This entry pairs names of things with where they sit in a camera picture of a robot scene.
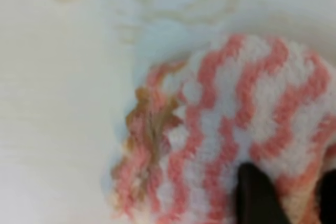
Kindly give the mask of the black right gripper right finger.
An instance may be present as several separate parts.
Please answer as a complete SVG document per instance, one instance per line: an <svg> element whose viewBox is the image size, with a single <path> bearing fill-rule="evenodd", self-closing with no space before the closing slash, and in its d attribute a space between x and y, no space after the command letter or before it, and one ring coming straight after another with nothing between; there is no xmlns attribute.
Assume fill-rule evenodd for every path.
<svg viewBox="0 0 336 224"><path fill-rule="evenodd" d="M319 182L319 218L322 224L336 222L336 171L326 172Z"/></svg>

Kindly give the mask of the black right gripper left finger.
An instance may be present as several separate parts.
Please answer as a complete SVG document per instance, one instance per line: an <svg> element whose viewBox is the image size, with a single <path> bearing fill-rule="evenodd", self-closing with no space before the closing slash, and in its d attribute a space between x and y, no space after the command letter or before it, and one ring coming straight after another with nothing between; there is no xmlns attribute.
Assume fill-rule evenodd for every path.
<svg viewBox="0 0 336 224"><path fill-rule="evenodd" d="M243 163L237 176L235 213L238 224L290 223L265 173L252 163Z"/></svg>

